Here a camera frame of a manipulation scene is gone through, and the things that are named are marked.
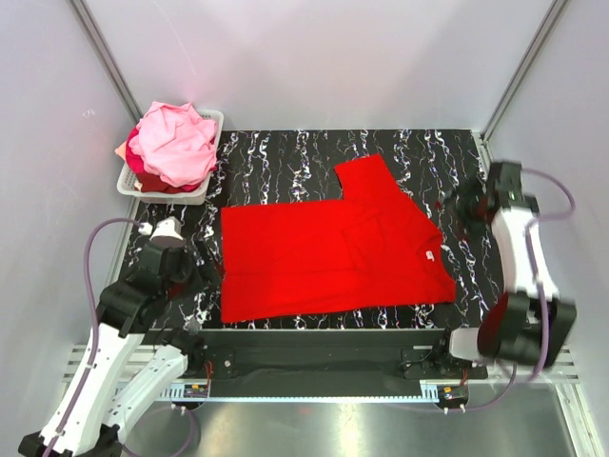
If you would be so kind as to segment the red t-shirt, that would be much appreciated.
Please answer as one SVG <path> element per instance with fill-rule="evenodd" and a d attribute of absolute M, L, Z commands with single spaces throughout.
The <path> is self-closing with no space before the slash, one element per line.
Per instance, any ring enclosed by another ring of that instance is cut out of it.
<path fill-rule="evenodd" d="M 222 209 L 223 323 L 455 300 L 440 230 L 381 155 L 335 173 L 339 199 Z"/>

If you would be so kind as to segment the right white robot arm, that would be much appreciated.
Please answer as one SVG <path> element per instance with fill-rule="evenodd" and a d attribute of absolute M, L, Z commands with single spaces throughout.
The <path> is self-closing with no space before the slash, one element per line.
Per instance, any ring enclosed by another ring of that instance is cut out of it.
<path fill-rule="evenodd" d="M 537 198 L 522 187 L 524 174 L 555 184 L 568 201 L 567 209 L 541 212 Z M 440 348 L 432 353 L 433 369 L 449 378 L 466 364 L 494 360 L 531 367 L 538 376 L 553 366 L 577 319 L 574 302 L 560 296 L 540 241 L 540 224 L 573 215 L 573 194 L 546 172 L 519 162 L 496 161 L 485 179 L 468 179 L 449 190 L 440 203 L 454 210 L 465 234 L 493 236 L 503 292 L 478 327 L 445 333 Z"/>

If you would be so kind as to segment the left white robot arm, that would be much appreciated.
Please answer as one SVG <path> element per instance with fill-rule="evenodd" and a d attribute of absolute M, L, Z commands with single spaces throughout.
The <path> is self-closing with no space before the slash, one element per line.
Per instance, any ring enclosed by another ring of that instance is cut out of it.
<path fill-rule="evenodd" d="M 149 242 L 138 263 L 106 287 L 88 345 L 49 422 L 25 436 L 22 456 L 119 456 L 130 432 L 163 390 L 179 377 L 211 372 L 204 337 L 174 328 L 151 360 L 122 389 L 116 385 L 170 300 L 215 289 L 218 264 L 202 242 L 163 248 Z"/>

